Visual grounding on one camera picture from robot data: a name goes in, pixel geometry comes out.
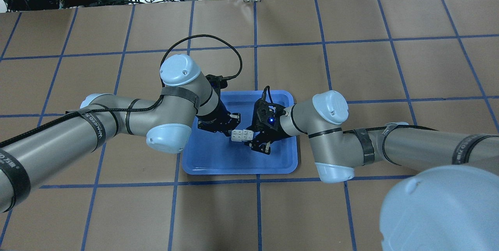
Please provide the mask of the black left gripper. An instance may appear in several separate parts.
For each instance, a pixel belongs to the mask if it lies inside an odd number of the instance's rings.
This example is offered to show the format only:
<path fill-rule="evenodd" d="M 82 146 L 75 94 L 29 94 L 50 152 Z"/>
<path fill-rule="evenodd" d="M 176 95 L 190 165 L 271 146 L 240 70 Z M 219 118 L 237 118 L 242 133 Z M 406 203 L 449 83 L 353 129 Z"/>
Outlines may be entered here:
<path fill-rule="evenodd" d="M 204 116 L 197 116 L 197 128 L 216 133 L 220 132 L 226 137 L 231 137 L 241 123 L 240 113 L 230 113 L 226 107 L 216 107 L 212 112 Z"/>

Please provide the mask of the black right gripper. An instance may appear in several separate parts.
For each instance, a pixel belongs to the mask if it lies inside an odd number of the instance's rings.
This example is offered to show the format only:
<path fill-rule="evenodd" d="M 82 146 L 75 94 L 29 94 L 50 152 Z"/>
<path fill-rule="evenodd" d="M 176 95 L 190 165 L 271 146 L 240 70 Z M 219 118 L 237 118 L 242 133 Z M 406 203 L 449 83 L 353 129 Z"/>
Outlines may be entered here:
<path fill-rule="evenodd" d="M 245 145 L 255 152 L 270 155 L 272 142 L 287 138 L 287 133 L 280 123 L 280 118 L 285 113 L 285 107 L 280 104 L 257 100 L 251 125 L 246 127 L 246 130 L 253 131 L 257 135 L 250 141 L 245 141 Z"/>

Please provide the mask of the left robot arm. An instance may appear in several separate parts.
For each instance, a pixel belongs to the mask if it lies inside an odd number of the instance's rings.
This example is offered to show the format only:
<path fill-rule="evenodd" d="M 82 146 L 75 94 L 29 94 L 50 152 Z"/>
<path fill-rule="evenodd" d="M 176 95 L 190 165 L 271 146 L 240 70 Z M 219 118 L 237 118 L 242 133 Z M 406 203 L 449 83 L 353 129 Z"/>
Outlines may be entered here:
<path fill-rule="evenodd" d="M 145 137 L 146 144 L 177 154 L 186 146 L 194 120 L 198 128 L 230 137 L 241 122 L 222 102 L 215 80 L 186 54 L 165 55 L 155 101 L 91 94 L 80 109 L 1 142 L 1 212 L 25 201 L 47 180 L 118 134 Z"/>

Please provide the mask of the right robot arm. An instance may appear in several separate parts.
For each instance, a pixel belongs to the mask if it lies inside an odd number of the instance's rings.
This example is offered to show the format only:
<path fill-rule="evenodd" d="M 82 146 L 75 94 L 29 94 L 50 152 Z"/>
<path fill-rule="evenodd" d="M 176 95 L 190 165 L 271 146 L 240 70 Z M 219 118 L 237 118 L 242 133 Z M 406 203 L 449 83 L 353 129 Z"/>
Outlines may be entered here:
<path fill-rule="evenodd" d="M 270 154 L 271 143 L 306 134 L 324 183 L 351 180 L 379 161 L 417 170 L 385 196 L 384 251 L 498 250 L 498 135 L 458 134 L 406 122 L 342 130 L 348 105 L 337 91 L 289 107 L 255 102 L 242 141 Z"/>

